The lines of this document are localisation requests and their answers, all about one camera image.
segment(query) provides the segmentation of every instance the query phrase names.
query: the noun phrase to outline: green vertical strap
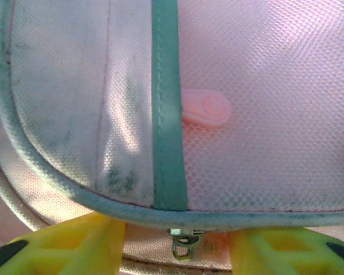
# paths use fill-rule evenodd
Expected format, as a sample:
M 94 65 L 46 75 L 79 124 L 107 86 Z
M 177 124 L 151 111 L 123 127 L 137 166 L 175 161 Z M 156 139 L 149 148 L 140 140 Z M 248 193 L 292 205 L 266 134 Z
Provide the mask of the green vertical strap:
M 152 0 L 154 208 L 187 210 L 177 0 Z

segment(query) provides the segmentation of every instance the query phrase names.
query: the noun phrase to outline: metal zipper slider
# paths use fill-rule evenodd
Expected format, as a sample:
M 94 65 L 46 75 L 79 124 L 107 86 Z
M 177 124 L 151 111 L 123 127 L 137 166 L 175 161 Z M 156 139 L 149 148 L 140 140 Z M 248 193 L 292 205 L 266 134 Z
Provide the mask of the metal zipper slider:
M 173 236 L 173 256 L 178 261 L 184 261 L 193 258 L 193 248 L 199 245 L 205 231 L 196 229 L 170 229 L 169 233 Z M 177 253 L 178 247 L 187 249 L 187 252 L 179 255 Z

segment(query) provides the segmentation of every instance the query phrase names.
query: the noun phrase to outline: bag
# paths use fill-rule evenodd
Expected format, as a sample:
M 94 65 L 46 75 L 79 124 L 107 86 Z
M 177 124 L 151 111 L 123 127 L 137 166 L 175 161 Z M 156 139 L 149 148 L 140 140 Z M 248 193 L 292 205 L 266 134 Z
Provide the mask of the bag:
M 134 224 L 137 270 L 167 229 L 343 225 L 344 0 L 0 1 L 0 195 Z

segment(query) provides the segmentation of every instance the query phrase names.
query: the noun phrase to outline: pink zipper pull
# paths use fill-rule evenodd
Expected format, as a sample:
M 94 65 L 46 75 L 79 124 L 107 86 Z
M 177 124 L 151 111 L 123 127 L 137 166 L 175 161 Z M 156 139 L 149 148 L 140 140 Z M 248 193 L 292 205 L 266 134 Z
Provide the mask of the pink zipper pull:
M 205 127 L 218 127 L 231 117 L 230 102 L 221 92 L 182 89 L 182 119 Z

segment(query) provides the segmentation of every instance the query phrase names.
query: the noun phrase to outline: yellow plastic part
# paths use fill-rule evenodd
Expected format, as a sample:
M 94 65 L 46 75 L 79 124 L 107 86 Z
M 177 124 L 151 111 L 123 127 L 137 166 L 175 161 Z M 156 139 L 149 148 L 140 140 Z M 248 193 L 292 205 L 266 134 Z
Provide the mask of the yellow plastic part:
M 118 274 L 125 223 L 91 213 L 21 236 L 29 244 L 0 268 L 0 275 Z
M 304 228 L 245 229 L 228 234 L 234 275 L 344 275 L 326 245 L 338 239 Z

